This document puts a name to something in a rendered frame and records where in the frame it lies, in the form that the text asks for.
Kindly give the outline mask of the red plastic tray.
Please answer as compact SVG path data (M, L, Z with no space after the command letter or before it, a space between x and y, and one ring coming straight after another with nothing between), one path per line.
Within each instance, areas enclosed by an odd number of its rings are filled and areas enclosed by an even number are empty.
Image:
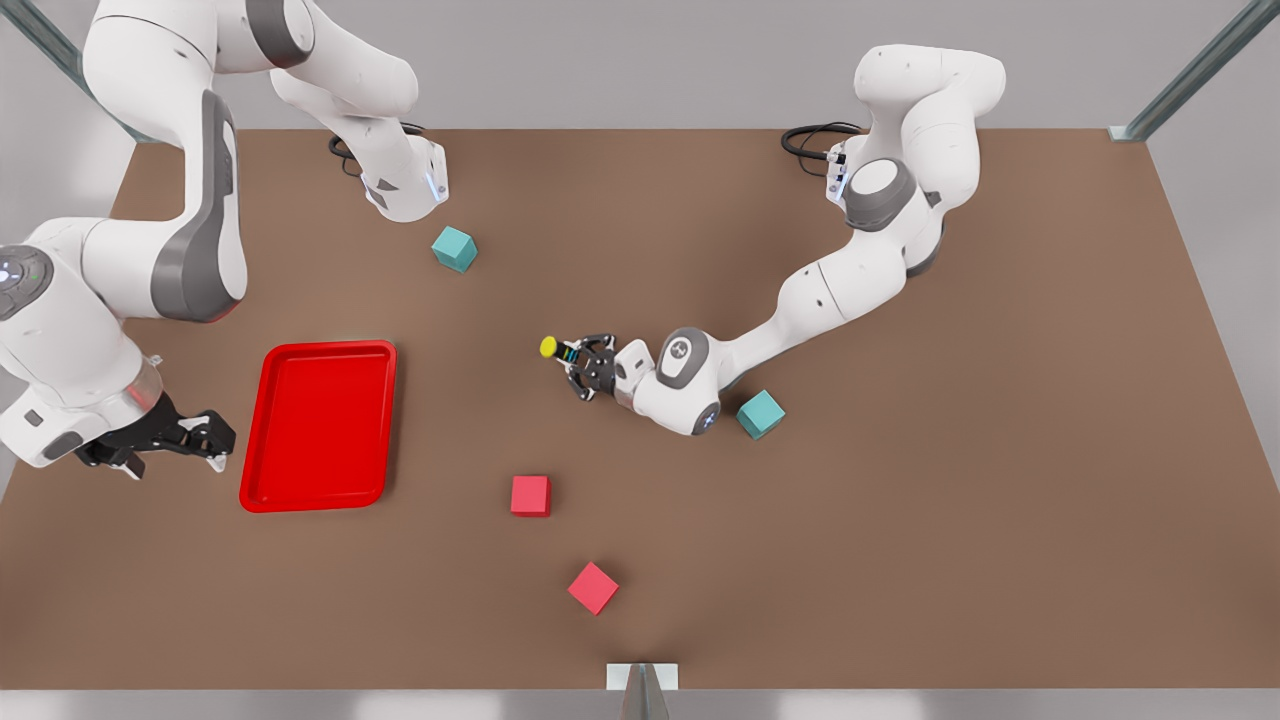
M361 509L384 491L397 350L384 340L280 345L264 359L239 503Z

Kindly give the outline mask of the red cube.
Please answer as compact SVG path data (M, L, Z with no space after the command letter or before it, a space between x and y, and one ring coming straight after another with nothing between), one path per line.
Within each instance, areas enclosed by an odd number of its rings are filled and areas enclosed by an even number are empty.
M620 584L594 562L586 562L570 583L567 592L593 616L598 616L614 598Z
M547 475L512 478L509 511L518 518L548 518L552 506L552 483Z

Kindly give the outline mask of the teal cube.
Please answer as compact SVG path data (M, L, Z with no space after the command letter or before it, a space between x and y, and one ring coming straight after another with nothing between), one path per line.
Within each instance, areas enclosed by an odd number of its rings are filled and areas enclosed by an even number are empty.
M466 273L477 256L477 245L470 234L445 225L431 243L431 251L443 266Z
M777 400L767 389L762 389L739 409L736 419L753 439L759 439L774 429L785 415L786 411Z

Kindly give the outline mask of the silver frame post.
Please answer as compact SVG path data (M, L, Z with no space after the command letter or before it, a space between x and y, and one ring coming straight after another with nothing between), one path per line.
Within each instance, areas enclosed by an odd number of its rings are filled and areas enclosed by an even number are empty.
M1132 120L1124 126L1110 126L1110 140L1116 143L1148 141L1279 17L1280 0L1249 0Z
M669 720L664 692L678 689L678 665L608 664L605 688L623 692L620 720Z
M6 18L87 97L106 110L84 79L81 49L35 5L33 0L0 0L0 15Z

